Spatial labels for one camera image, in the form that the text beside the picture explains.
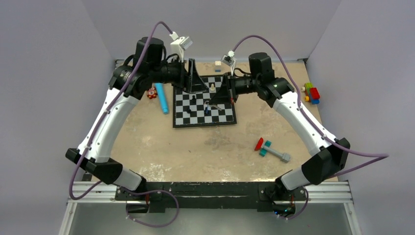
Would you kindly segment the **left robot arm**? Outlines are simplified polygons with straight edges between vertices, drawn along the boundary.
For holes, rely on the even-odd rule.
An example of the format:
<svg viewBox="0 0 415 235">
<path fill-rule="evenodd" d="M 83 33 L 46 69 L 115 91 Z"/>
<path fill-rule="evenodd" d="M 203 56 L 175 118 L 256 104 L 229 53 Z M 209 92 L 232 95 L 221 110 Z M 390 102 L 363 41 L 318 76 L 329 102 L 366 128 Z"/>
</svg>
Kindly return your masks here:
<svg viewBox="0 0 415 235">
<path fill-rule="evenodd" d="M 126 188 L 133 200 L 145 196 L 145 179 L 111 158 L 114 142 L 130 112 L 154 83 L 170 83 L 190 93 L 208 90 L 198 75 L 195 60 L 184 62 L 184 51 L 192 45 L 191 38 L 172 39 L 171 62 L 162 40 L 143 37 L 137 42 L 135 54 L 114 70 L 104 104 L 87 136 L 65 154 L 103 183 Z"/>
</svg>

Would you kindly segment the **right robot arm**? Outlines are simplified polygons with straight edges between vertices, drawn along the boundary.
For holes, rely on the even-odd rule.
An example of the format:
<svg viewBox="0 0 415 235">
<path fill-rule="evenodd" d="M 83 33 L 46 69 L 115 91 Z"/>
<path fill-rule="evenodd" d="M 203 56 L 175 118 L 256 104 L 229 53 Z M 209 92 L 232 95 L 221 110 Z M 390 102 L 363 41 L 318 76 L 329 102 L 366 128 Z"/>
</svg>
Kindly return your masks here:
<svg viewBox="0 0 415 235">
<path fill-rule="evenodd" d="M 249 66 L 250 73 L 240 78 L 226 73 L 221 87 L 208 103 L 232 103 L 241 94 L 257 93 L 299 135 L 311 157 L 300 167 L 276 178 L 276 196 L 287 199 L 295 189 L 308 184 L 318 185 L 342 170 L 350 149 L 348 140 L 335 137 L 310 114 L 293 85 L 285 78 L 275 76 L 268 54 L 251 54 Z"/>
</svg>

